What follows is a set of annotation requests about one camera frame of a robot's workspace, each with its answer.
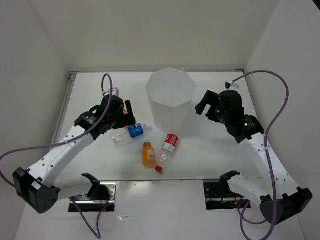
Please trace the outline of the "orange juice bottle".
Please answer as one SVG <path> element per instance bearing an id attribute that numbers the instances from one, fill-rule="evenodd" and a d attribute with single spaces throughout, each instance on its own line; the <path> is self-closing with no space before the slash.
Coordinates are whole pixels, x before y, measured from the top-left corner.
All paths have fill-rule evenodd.
<path id="1" fill-rule="evenodd" d="M 156 153 L 150 142 L 145 142 L 143 144 L 142 164 L 146 169 L 156 167 Z"/>

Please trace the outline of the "red label water bottle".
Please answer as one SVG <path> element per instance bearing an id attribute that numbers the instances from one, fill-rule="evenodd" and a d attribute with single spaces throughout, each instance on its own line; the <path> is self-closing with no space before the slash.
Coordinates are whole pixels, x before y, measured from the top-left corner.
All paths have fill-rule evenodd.
<path id="1" fill-rule="evenodd" d="M 173 161 L 178 141 L 179 138 L 175 134 L 169 133 L 166 136 L 156 158 L 155 171 L 157 173 L 162 174 Z"/>

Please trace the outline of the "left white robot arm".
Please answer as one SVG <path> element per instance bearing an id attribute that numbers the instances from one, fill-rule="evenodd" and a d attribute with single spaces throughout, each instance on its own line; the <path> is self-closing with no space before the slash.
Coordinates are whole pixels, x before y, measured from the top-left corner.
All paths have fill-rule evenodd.
<path id="1" fill-rule="evenodd" d="M 15 170 L 12 176 L 17 195 L 39 214 L 65 198 L 84 195 L 94 200 L 99 194 L 106 197 L 107 188 L 89 173 L 83 173 L 78 182 L 54 183 L 68 164 L 99 136 L 135 123 L 130 100 L 124 101 L 109 94 L 104 96 L 100 105 L 79 116 L 58 147 L 28 169 L 19 167 Z"/>

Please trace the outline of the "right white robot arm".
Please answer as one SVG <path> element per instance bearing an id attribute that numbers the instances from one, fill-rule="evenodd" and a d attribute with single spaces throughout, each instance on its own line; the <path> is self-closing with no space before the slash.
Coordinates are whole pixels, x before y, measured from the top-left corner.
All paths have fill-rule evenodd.
<path id="1" fill-rule="evenodd" d="M 245 197 L 259 207 L 270 224 L 278 225 L 301 213 L 313 197 L 311 191 L 301 188 L 290 176 L 265 139 L 265 131 L 258 119 L 245 114 L 241 95 L 235 90 L 221 93 L 208 90 L 195 107 L 196 114 L 201 115 L 206 106 L 210 108 L 205 116 L 226 127 L 251 157 L 266 183 L 266 187 L 259 186 L 233 170 L 220 176 L 222 197 L 230 197 L 233 193 Z"/>

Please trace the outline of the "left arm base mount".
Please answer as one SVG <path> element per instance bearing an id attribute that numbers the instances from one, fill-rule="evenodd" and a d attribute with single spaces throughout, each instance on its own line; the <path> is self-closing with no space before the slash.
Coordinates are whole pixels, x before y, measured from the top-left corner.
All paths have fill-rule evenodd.
<path id="1" fill-rule="evenodd" d="M 83 213 L 98 213 L 115 211 L 117 182 L 101 181 L 98 190 L 86 195 L 76 195 L 73 200 Z"/>

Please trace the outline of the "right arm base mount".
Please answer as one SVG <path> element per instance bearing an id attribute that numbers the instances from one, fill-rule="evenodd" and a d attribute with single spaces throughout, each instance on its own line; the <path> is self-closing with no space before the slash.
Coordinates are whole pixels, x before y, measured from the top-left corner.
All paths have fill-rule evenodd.
<path id="1" fill-rule="evenodd" d="M 207 211 L 237 209 L 239 204 L 240 208 L 243 208 L 248 202 L 245 197 L 237 193 L 223 193 L 218 179 L 204 180 L 203 189 Z"/>

